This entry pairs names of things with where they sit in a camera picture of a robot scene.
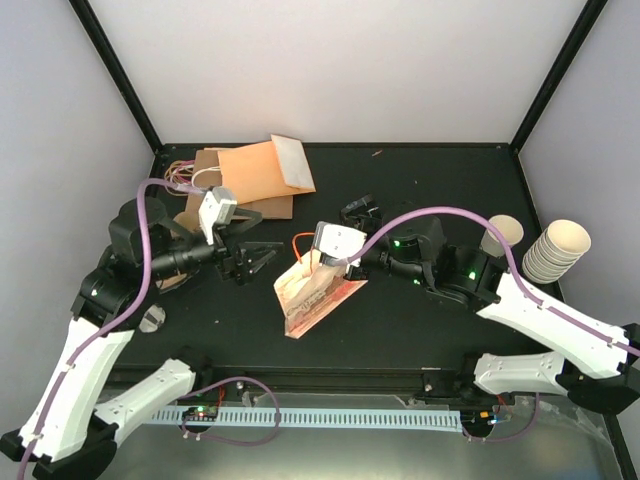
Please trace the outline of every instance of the black metal frame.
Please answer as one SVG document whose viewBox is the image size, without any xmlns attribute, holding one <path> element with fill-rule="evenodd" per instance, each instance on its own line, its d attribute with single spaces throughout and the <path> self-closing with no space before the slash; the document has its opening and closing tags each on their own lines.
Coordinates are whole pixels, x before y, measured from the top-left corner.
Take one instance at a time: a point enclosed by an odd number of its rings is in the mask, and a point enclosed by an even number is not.
<svg viewBox="0 0 640 480">
<path fill-rule="evenodd" d="M 94 13 L 89 0 L 69 0 L 69 3 L 73 7 L 76 15 L 78 16 L 82 26 L 86 30 L 89 38 L 95 46 L 100 58 L 102 59 L 105 67 L 109 71 L 114 83 L 116 84 L 120 94 L 122 95 L 125 103 L 127 104 L 131 114 L 138 123 L 140 130 L 144 134 L 151 150 L 155 154 L 153 167 L 150 172 L 151 177 L 158 177 L 162 174 L 162 168 L 169 158 L 169 150 L 176 148 L 175 145 L 164 144 L 158 136 L 149 116 L 144 110 L 138 95 L 131 84 L 127 74 L 122 67 L 106 33 L 102 29 L 96 14 Z M 524 117 L 520 127 L 518 128 L 515 136 L 513 137 L 508 148 L 512 154 L 514 162 L 522 169 L 520 159 L 518 157 L 519 152 L 522 150 L 527 139 L 533 132 L 537 122 L 542 116 L 546 106 L 553 97 L 556 89 L 560 85 L 560 82 L 564 78 L 567 70 L 569 69 L 573 59 L 578 54 L 580 47 L 587 38 L 587 35 L 591 31 L 591 28 L 598 19 L 600 13 L 607 4 L 607 0 L 587 0 L 585 6 L 576 20 L 569 36 L 567 37 L 564 45 L 562 46 L 558 56 L 556 57 L 549 73 L 547 74 L 540 90 L 538 91 L 533 103 L 529 107 L 527 114 Z M 533 200 L 529 193 L 527 183 L 524 177 L 524 172 L 521 175 L 522 185 L 525 188 L 529 197 L 529 204 L 534 218 L 538 218 Z M 562 298 L 562 293 L 556 286 L 556 296 Z M 607 430 L 613 444 L 618 463 L 625 479 L 637 479 L 637 475 L 633 466 L 633 462 L 629 455 L 622 431 L 618 420 L 613 415 L 605 416 Z"/>
</svg>

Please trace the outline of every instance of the brown envelope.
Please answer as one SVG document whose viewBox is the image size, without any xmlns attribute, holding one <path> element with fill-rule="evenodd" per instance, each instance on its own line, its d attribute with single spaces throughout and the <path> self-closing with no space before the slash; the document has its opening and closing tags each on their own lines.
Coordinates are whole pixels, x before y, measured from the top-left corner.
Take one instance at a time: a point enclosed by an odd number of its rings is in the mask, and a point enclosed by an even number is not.
<svg viewBox="0 0 640 480">
<path fill-rule="evenodd" d="M 196 161 L 193 165 L 194 172 L 209 167 L 217 167 L 218 155 L 225 149 L 208 148 L 198 150 L 196 152 Z M 222 175 L 220 172 L 203 172 L 196 178 L 195 184 L 198 187 L 217 187 L 222 185 Z M 202 197 L 199 195 L 189 195 L 187 198 L 187 206 L 185 212 L 198 215 L 198 209 L 202 203 Z M 254 210 L 262 213 L 263 218 L 268 219 L 286 219 L 293 218 L 293 197 L 277 197 L 267 198 L 256 202 L 249 202 L 238 205 L 240 208 Z"/>
<path fill-rule="evenodd" d="M 271 135 L 270 142 L 218 152 L 222 185 L 239 203 L 315 192 L 302 142 Z"/>
</svg>

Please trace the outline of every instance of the paper bag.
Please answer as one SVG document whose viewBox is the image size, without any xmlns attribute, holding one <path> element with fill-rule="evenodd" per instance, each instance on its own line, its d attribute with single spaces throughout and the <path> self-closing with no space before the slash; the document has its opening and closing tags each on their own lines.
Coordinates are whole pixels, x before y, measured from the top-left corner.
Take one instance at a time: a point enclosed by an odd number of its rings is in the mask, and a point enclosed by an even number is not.
<svg viewBox="0 0 640 480">
<path fill-rule="evenodd" d="M 271 135 L 270 142 L 218 153 L 222 185 L 238 203 L 316 191 L 302 142 Z"/>
<path fill-rule="evenodd" d="M 205 168 L 219 166 L 219 152 L 227 150 L 224 148 L 207 148 L 196 152 L 196 161 L 193 165 L 193 171 L 198 172 Z M 198 187 L 218 187 L 222 185 L 222 175 L 220 172 L 208 171 L 202 172 L 194 182 Z M 187 206 L 185 212 L 197 218 L 198 209 L 202 203 L 200 195 L 191 194 L 187 198 Z M 293 197 L 285 196 L 278 198 L 267 198 L 256 202 L 244 203 L 238 201 L 240 208 L 254 210 L 262 213 L 262 217 L 266 219 L 287 219 L 293 218 Z"/>
<path fill-rule="evenodd" d="M 346 266 L 329 267 L 320 265 L 319 260 L 319 251 L 307 252 L 302 262 L 296 262 L 273 284 L 285 316 L 284 334 L 288 337 L 300 338 L 367 283 L 347 281 L 342 278 Z"/>
</svg>

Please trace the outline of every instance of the purple cable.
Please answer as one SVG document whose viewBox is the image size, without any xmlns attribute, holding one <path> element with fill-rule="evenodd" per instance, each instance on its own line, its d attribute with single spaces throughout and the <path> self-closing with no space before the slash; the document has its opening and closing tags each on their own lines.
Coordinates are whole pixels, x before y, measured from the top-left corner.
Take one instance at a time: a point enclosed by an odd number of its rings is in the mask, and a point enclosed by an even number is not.
<svg viewBox="0 0 640 480">
<path fill-rule="evenodd" d="M 469 441 L 472 441 L 472 442 L 482 442 L 482 443 L 510 442 L 512 440 L 517 440 L 519 438 L 522 438 L 527 433 L 529 433 L 531 429 L 534 427 L 534 425 L 536 424 L 536 422 L 538 421 L 539 416 L 540 416 L 540 394 L 536 393 L 535 403 L 533 405 L 533 416 L 531 417 L 531 420 L 529 420 L 529 423 L 527 423 L 527 426 L 524 427 L 522 430 L 520 430 L 518 433 L 514 433 L 513 435 L 509 435 L 508 437 L 501 437 L 501 438 L 481 438 L 481 437 L 472 436 L 469 432 L 467 432 L 466 428 L 462 427 L 462 434 L 465 437 L 467 437 Z"/>
<path fill-rule="evenodd" d="M 473 220 L 476 223 L 479 223 L 480 225 L 482 225 L 483 227 L 485 227 L 487 230 L 489 230 L 491 233 L 493 233 L 495 235 L 495 237 L 498 239 L 498 241 L 500 242 L 500 244 L 502 245 L 502 248 L 504 248 L 504 253 L 507 257 L 507 263 L 509 264 L 509 268 L 511 269 L 511 275 L 513 275 L 513 279 L 516 282 L 516 285 L 518 285 L 518 288 L 520 290 L 522 290 L 522 293 L 524 293 L 524 295 L 529 298 L 531 301 L 533 301 L 536 305 L 540 306 L 542 305 L 542 300 L 539 299 L 538 297 L 536 297 L 533 293 L 531 293 L 529 291 L 529 289 L 524 285 L 524 283 L 522 283 L 522 277 L 520 276 L 520 273 L 518 272 L 518 267 L 516 266 L 516 260 L 513 256 L 513 252 L 511 252 L 511 247 L 509 246 L 509 244 L 507 243 L 507 241 L 505 240 L 505 238 L 502 236 L 502 234 L 500 233 L 500 231 L 494 227 L 493 225 L 491 225 L 491 223 L 489 223 L 488 220 L 486 220 L 485 218 L 481 217 L 480 215 L 470 212 L 468 210 L 464 210 L 462 208 L 456 208 L 456 207 L 428 207 L 428 208 L 419 208 L 418 210 L 414 210 L 413 212 L 409 212 L 409 213 L 405 213 L 404 215 L 400 215 L 397 218 L 394 218 L 392 221 L 390 221 L 388 224 L 384 225 L 380 230 L 378 230 L 370 239 L 369 241 L 367 241 L 367 243 L 364 244 L 364 246 L 362 247 L 362 249 L 360 249 L 360 251 L 358 253 L 356 253 L 355 255 L 347 258 L 344 260 L 344 263 L 352 263 L 354 261 L 356 261 L 357 259 L 359 259 L 360 257 L 362 257 L 365 253 L 367 253 L 375 244 L 378 240 L 380 240 L 383 235 L 385 235 L 389 230 L 392 230 L 393 228 L 397 227 L 398 225 L 400 225 L 401 223 L 404 223 L 408 220 L 412 220 L 414 218 L 417 217 L 422 217 L 425 215 L 436 215 L 439 213 L 443 213 L 443 214 L 448 214 L 448 215 L 457 215 L 460 217 L 465 217 L 468 218 L 469 220 Z M 635 355 L 636 357 L 640 357 L 640 350 L 637 348 L 632 347 L 631 345 L 625 345 L 623 343 L 620 342 L 615 342 L 613 343 L 613 338 L 608 337 L 607 335 L 598 332 L 597 330 L 589 327 L 588 325 L 583 324 L 582 322 L 580 322 L 579 320 L 576 320 L 575 318 L 573 318 L 572 316 L 564 313 L 561 310 L 558 310 L 556 307 L 549 307 L 548 310 L 551 313 L 554 313 L 555 315 L 557 315 L 558 317 L 562 318 L 563 320 L 566 320 L 567 322 L 571 323 L 572 325 L 584 330 L 587 333 L 590 333 L 591 335 L 599 338 L 600 340 L 605 341 L 607 344 L 611 344 L 614 345 L 618 348 L 621 348 L 622 350 L 625 350 L 626 352 Z"/>
<path fill-rule="evenodd" d="M 230 438 L 220 437 L 218 435 L 197 434 L 197 433 L 189 432 L 187 430 L 187 427 L 186 427 L 187 419 L 186 418 L 182 422 L 182 426 L 181 426 L 182 432 L 185 435 L 190 435 L 190 436 L 193 436 L 193 437 L 197 437 L 198 435 L 200 435 L 201 438 L 205 438 L 207 440 L 214 440 L 216 442 L 226 443 L 228 445 L 235 445 L 237 447 L 257 447 L 257 446 L 260 446 L 260 445 L 264 445 L 265 443 L 268 443 L 271 440 L 273 440 L 275 438 L 275 436 L 278 434 L 278 429 L 280 428 L 280 421 L 281 421 L 280 404 L 278 403 L 278 399 L 276 398 L 274 393 L 271 391 L 271 389 L 269 387 L 267 387 L 264 383 L 260 382 L 259 380 L 256 380 L 255 378 L 251 378 L 251 377 L 230 377 L 230 378 L 226 378 L 224 380 L 220 380 L 219 382 L 214 383 L 213 385 L 209 385 L 207 387 L 201 388 L 200 390 L 196 390 L 195 392 L 191 392 L 191 393 L 189 393 L 189 394 L 187 394 L 187 395 L 185 395 L 183 397 L 180 397 L 180 399 L 183 400 L 185 398 L 195 397 L 196 395 L 200 395 L 202 393 L 208 392 L 209 390 L 213 390 L 214 388 L 219 388 L 222 385 L 226 385 L 227 383 L 232 383 L 232 382 L 249 382 L 249 383 L 253 383 L 254 385 L 258 385 L 260 388 L 262 388 L 265 391 L 265 393 L 267 393 L 267 395 L 269 395 L 271 397 L 271 400 L 273 400 L 273 406 L 276 409 L 275 424 L 273 426 L 273 429 L 271 430 L 271 433 L 269 433 L 269 435 L 266 435 L 264 438 L 261 438 L 260 440 L 255 440 L 253 442 L 243 442 L 241 440 L 232 440 Z"/>
<path fill-rule="evenodd" d="M 143 181 L 138 187 L 138 194 L 136 196 L 136 206 L 138 209 L 138 222 L 140 224 L 140 237 L 142 238 L 142 282 L 140 284 L 140 291 L 138 292 L 138 296 L 135 298 L 133 303 L 129 305 L 124 312 L 114 318 L 111 322 L 100 328 L 93 335 L 88 337 L 84 342 L 80 344 L 78 348 L 74 350 L 69 359 L 67 360 L 67 365 L 70 367 L 73 366 L 78 357 L 82 354 L 82 352 L 93 343 L 94 340 L 100 338 L 101 336 L 109 333 L 115 327 L 124 322 L 127 318 L 129 318 L 137 309 L 142 305 L 144 301 L 144 297 L 147 295 L 149 291 L 149 285 L 151 284 L 151 239 L 149 238 L 149 230 L 147 228 L 147 211 L 145 209 L 145 195 L 147 187 L 151 185 L 160 185 L 163 187 L 170 187 L 174 190 L 180 190 L 186 193 L 201 193 L 202 190 L 200 188 L 192 187 L 191 185 L 177 185 L 175 183 L 168 182 L 166 180 L 160 180 L 156 178 L 149 178 Z M 38 417 L 38 421 L 36 422 L 36 426 L 33 431 L 33 435 L 38 437 L 42 433 L 42 429 L 44 428 L 45 422 L 47 420 L 47 415 L 51 410 L 51 406 L 53 405 L 53 401 L 60 390 L 60 386 L 67 376 L 67 372 L 60 372 L 58 377 L 56 378 L 47 398 L 45 399 L 42 405 L 42 411 L 40 412 L 40 416 Z M 24 475 L 27 470 L 27 464 L 31 454 L 36 448 L 37 439 L 29 442 L 29 445 L 25 449 L 24 455 L 22 456 L 22 460 L 20 461 L 20 467 L 18 468 L 18 480 L 23 480 Z"/>
</svg>

